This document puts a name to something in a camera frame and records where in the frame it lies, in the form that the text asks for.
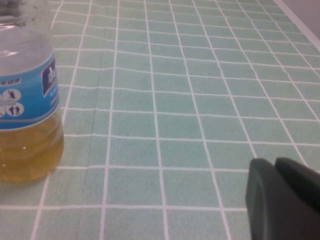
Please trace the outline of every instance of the black object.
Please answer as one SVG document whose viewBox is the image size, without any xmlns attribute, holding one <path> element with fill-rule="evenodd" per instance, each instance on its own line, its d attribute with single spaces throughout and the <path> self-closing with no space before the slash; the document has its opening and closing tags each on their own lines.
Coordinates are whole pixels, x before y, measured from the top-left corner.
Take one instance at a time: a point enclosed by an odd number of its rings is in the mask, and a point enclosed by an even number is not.
<svg viewBox="0 0 320 240">
<path fill-rule="evenodd" d="M 245 196 L 252 240 L 320 240 L 320 174 L 280 157 L 250 163 Z"/>
</svg>

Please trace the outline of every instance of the icon on label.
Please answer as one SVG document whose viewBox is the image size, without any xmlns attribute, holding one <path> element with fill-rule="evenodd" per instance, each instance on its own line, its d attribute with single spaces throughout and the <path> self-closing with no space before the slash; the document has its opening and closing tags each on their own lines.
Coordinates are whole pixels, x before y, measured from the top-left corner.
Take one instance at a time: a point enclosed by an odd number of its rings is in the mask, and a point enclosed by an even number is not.
<svg viewBox="0 0 320 240">
<path fill-rule="evenodd" d="M 2 94 L 3 101 L 18 101 L 21 98 L 21 92 L 17 89 L 5 90 Z"/>
<path fill-rule="evenodd" d="M 18 117 L 25 111 L 25 108 L 21 103 L 15 102 L 12 105 L 6 105 L 5 111 L 12 117 Z"/>
</svg>

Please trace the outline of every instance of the plastic bottle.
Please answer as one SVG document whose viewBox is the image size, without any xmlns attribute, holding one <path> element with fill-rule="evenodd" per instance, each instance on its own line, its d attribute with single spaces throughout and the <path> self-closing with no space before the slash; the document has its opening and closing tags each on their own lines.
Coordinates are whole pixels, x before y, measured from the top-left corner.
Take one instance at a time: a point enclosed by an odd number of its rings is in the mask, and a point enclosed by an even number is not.
<svg viewBox="0 0 320 240">
<path fill-rule="evenodd" d="M 45 0 L 0 0 L 0 180 L 54 170 L 64 150 Z"/>
</svg>

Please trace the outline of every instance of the yellow liquid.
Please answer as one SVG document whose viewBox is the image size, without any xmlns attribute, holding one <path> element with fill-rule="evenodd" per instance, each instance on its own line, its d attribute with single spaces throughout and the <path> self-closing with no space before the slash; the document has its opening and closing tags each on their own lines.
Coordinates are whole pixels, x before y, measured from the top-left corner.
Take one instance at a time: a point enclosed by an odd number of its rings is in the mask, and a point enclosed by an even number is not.
<svg viewBox="0 0 320 240">
<path fill-rule="evenodd" d="M 59 111 L 20 130 L 0 131 L 0 180 L 27 182 L 54 170 L 64 151 Z"/>
</svg>

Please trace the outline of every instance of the bottle label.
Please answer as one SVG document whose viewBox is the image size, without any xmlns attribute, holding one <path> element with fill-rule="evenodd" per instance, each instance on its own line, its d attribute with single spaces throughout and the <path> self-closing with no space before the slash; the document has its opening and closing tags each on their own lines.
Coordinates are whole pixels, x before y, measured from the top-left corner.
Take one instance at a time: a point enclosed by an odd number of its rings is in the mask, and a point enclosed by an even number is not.
<svg viewBox="0 0 320 240">
<path fill-rule="evenodd" d="M 19 74 L 0 75 L 0 131 L 31 127 L 50 117 L 59 105 L 55 56 Z"/>
</svg>

